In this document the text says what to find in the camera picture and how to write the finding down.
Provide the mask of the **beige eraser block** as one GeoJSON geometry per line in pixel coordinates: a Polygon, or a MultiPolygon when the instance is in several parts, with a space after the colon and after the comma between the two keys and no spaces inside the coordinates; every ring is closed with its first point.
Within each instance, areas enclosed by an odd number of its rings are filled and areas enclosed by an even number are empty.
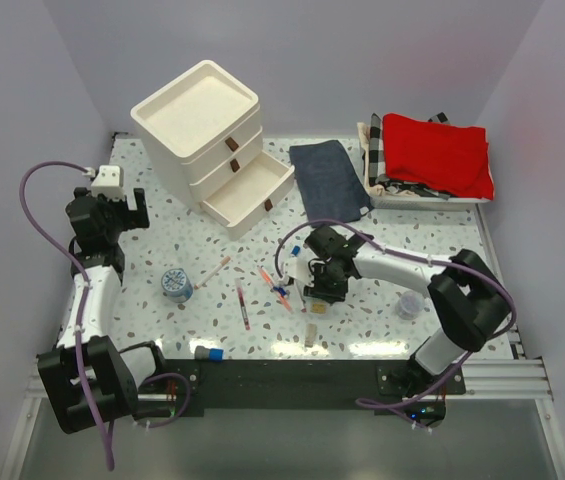
{"type": "Polygon", "coordinates": [[[306,325],[304,346],[306,348],[312,348],[317,337],[317,325],[314,323],[308,323],[306,325]]]}

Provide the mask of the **blue grey glue stick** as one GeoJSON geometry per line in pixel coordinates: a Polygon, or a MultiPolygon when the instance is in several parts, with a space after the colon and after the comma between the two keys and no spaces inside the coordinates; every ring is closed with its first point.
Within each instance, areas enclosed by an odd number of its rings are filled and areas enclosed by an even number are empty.
{"type": "Polygon", "coordinates": [[[194,359],[200,362],[219,363],[223,361],[224,352],[222,349],[205,347],[198,345],[194,350],[194,359]]]}

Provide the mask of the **cream drawer organizer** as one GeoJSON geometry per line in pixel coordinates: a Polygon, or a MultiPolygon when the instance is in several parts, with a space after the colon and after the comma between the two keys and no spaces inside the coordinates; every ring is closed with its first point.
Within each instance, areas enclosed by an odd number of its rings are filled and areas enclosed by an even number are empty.
{"type": "Polygon", "coordinates": [[[168,193],[238,240],[284,199],[294,168],[264,149],[258,95],[203,60],[130,111],[168,193]]]}

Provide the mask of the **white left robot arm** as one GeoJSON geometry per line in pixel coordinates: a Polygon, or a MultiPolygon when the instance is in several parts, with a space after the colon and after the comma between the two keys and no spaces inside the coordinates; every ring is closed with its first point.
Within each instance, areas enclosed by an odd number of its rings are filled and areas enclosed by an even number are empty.
{"type": "Polygon", "coordinates": [[[95,189],[77,188],[65,212],[74,231],[68,248],[73,304],[56,345],[38,357],[37,367],[60,428],[72,434],[95,426],[89,401],[104,422],[134,415],[138,390],[162,390],[169,368],[160,348],[145,341],[117,349],[107,334],[121,292],[125,256],[122,233],[149,227],[145,192],[133,191],[135,205],[112,200],[95,189]]]}

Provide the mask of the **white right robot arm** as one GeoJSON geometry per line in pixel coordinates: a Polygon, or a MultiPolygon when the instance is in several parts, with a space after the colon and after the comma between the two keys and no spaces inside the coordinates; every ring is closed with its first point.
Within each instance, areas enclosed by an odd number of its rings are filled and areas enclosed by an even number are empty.
{"type": "Polygon", "coordinates": [[[482,258],[467,249],[452,257],[424,256],[390,248],[363,234],[350,237],[320,226],[305,240],[314,254],[304,293],[329,304],[342,302],[349,280],[400,285],[428,297],[440,327],[389,381],[409,398],[431,392],[466,355],[495,338],[514,316],[510,294],[482,258]]]}

